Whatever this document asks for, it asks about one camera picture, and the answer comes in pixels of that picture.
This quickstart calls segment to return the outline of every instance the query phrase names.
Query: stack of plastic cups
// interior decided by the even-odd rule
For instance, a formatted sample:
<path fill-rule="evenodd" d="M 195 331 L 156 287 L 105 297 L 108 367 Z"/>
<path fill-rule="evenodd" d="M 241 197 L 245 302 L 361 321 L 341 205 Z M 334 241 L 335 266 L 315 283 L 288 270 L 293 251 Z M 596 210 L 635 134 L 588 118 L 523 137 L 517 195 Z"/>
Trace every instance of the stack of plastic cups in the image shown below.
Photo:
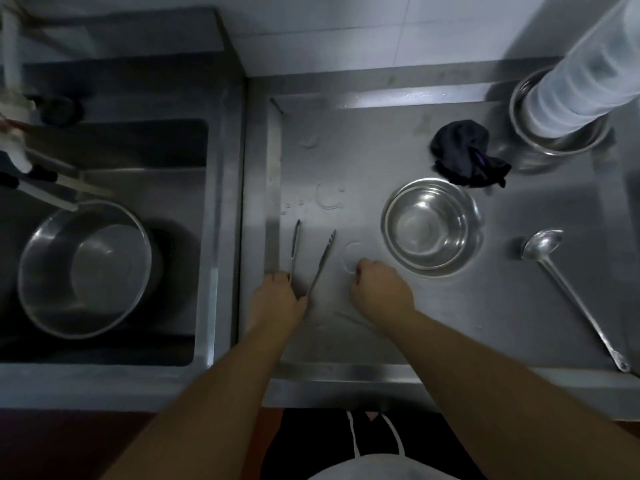
<path fill-rule="evenodd" d="M 525 97 L 522 120 L 566 136 L 640 95 L 640 0 L 626 0 Z"/>

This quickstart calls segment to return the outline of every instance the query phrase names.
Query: stainless steel sink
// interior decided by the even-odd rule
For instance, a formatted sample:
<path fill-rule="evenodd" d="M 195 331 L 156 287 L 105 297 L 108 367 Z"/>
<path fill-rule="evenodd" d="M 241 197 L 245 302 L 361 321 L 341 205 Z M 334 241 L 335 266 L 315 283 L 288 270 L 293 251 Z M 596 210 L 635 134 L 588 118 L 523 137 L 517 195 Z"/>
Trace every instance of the stainless steel sink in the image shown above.
<path fill-rule="evenodd" d="M 217 52 L 43 64 L 26 77 L 43 93 L 79 91 L 85 110 L 74 127 L 30 131 L 29 145 L 48 166 L 112 189 L 154 234 L 165 270 L 116 329 L 50 337 L 23 313 L 15 275 L 55 209 L 0 191 L 0 404 L 158 409 L 235 340 L 243 73 Z"/>
<path fill-rule="evenodd" d="M 411 272 L 396 261 L 381 234 L 390 195 L 416 179 L 437 177 L 428 147 L 444 124 L 476 120 L 490 131 L 489 154 L 516 163 L 522 148 L 508 123 L 510 93 L 517 81 L 553 62 L 530 59 L 251 81 L 241 332 L 260 275 L 288 269 L 297 219 L 302 227 L 294 284 L 300 293 L 313 277 L 329 234 L 337 229 L 304 323 L 274 374 L 268 404 L 291 404 L 295 397 L 298 404 L 343 405 L 336 394 L 356 385 L 369 396 L 406 398 L 399 391 L 418 383 L 402 354 L 350 303 L 349 284 L 363 256 L 395 266 L 424 313 L 536 370 L 617 374 L 573 304 L 539 266 L 520 259 L 524 240 L 549 227 L 565 231 L 566 241 L 554 254 L 558 266 L 614 346 L 640 367 L 640 327 L 629 323 L 631 297 L 640 290 L 634 280 L 640 267 L 630 231 L 625 170 L 613 137 L 597 151 L 557 168 L 535 175 L 512 171 L 504 189 L 470 189 L 483 219 L 483 243 L 453 274 L 431 278 Z M 640 118 L 635 115 L 632 121 Z M 622 255 L 627 257 L 621 273 Z"/>

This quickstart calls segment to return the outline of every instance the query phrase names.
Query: person's right hand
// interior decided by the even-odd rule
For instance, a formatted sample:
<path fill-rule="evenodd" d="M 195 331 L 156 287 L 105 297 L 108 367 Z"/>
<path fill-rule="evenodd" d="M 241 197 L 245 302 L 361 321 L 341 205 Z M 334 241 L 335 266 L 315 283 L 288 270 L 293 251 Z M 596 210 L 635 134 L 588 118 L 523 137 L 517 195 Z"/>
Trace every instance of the person's right hand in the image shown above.
<path fill-rule="evenodd" d="M 361 259 L 356 268 L 351 297 L 366 318 L 377 325 L 414 311 L 409 285 L 391 266 Z"/>

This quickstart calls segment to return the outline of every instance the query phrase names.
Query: person's left hand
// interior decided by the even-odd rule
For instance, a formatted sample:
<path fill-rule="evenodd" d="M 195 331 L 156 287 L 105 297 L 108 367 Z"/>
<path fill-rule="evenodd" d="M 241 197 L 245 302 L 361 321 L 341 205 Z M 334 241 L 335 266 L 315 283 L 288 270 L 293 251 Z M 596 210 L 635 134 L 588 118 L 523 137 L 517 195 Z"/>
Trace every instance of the person's left hand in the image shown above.
<path fill-rule="evenodd" d="M 306 309 L 307 297 L 296 299 L 287 273 L 265 274 L 251 298 L 247 332 L 262 326 L 274 326 L 291 333 L 302 321 Z"/>

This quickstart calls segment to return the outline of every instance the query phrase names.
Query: metal ladle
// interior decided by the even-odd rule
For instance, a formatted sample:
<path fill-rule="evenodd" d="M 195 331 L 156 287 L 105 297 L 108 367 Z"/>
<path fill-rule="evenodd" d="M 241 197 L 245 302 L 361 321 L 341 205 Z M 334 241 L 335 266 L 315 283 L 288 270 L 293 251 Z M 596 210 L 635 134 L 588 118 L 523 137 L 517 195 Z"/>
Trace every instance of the metal ladle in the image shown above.
<path fill-rule="evenodd" d="M 602 343 L 607 348 L 609 355 L 616 363 L 617 368 L 622 372 L 630 372 L 631 368 L 624 355 L 615 350 L 603 330 L 598 325 L 598 322 L 587 309 L 584 302 L 578 296 L 578 293 L 572 288 L 565 277 L 560 273 L 560 270 L 556 268 L 556 265 L 551 261 L 550 254 L 555 250 L 562 242 L 564 232 L 560 229 L 541 230 L 527 241 L 522 248 L 522 258 L 532 261 L 538 261 L 555 281 L 560 285 L 560 288 L 571 298 L 572 302 L 580 309 L 582 314 L 587 318 L 593 329 L 598 334 Z"/>

